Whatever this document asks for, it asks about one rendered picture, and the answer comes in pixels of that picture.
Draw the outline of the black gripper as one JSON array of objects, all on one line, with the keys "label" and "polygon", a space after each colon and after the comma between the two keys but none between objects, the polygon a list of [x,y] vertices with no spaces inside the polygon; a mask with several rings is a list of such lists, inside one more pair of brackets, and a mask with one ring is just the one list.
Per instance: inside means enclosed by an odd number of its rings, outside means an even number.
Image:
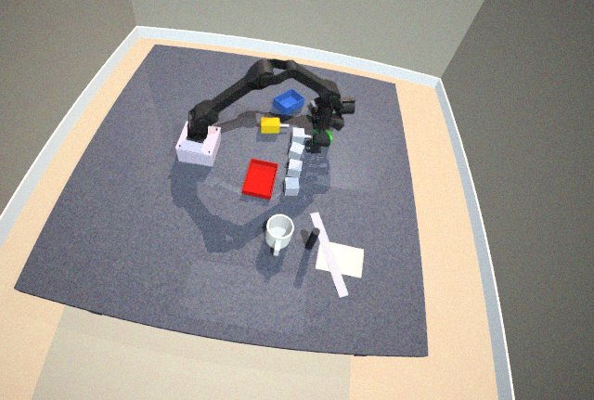
[{"label": "black gripper", "polygon": [[314,129],[319,131],[318,133],[313,133],[313,145],[328,147],[330,145],[330,135],[326,129],[329,130],[327,126],[331,122],[331,116],[329,118],[321,117],[317,113],[317,109],[318,107],[312,108],[312,116],[315,116],[312,118],[312,125]]}]

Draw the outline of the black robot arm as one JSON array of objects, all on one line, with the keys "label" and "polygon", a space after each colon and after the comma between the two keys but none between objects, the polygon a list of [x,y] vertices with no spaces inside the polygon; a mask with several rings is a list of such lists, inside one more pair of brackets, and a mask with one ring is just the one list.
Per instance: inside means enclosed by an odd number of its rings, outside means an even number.
[{"label": "black robot arm", "polygon": [[[275,68],[284,71],[274,75]],[[294,59],[260,59],[250,66],[244,77],[223,93],[211,100],[202,101],[188,112],[186,140],[202,144],[208,135],[208,127],[218,122],[220,111],[252,90],[262,90],[290,78],[317,92],[317,113],[324,118],[331,116],[328,128],[332,127],[339,132],[344,127],[342,114],[355,114],[355,99],[341,97],[337,84],[332,80],[315,76]],[[336,112],[332,113],[333,109]]]}]

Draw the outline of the yellow block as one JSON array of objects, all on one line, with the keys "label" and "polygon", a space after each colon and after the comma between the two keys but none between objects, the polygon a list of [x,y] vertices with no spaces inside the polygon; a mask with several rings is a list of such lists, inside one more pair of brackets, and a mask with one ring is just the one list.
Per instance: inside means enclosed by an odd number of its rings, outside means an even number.
[{"label": "yellow block", "polygon": [[280,126],[289,125],[279,125],[279,118],[262,118],[260,125],[261,133],[278,133]]}]

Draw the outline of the red tray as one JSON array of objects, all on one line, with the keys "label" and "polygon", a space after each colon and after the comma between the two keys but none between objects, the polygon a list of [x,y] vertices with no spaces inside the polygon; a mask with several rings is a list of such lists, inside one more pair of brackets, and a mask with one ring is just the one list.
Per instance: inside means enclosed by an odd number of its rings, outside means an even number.
[{"label": "red tray", "polygon": [[251,159],[242,194],[270,200],[277,170],[277,163]]}]

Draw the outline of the white flat bar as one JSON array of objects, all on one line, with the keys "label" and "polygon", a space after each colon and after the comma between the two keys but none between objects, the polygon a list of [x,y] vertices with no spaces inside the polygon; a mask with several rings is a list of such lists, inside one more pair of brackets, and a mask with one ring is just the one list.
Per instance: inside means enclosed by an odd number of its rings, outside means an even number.
[{"label": "white flat bar", "polygon": [[333,251],[329,245],[329,241],[328,241],[329,238],[326,233],[325,227],[322,224],[319,213],[311,213],[310,215],[311,215],[311,218],[312,218],[315,228],[318,228],[318,227],[320,228],[320,234],[319,234],[318,238],[320,240],[320,243],[321,243],[321,246],[323,249],[322,251],[324,252],[327,264],[329,266],[330,273],[332,274],[336,290],[340,297],[346,296],[346,295],[348,295],[347,289],[345,287],[344,281],[342,280],[340,268],[336,262]]}]

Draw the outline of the blue tray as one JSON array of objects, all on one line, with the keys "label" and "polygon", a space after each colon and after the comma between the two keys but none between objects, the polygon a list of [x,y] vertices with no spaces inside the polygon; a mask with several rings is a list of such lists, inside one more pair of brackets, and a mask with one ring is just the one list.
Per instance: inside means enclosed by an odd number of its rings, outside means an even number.
[{"label": "blue tray", "polygon": [[290,89],[275,97],[272,106],[286,116],[303,106],[304,100],[294,89]]}]

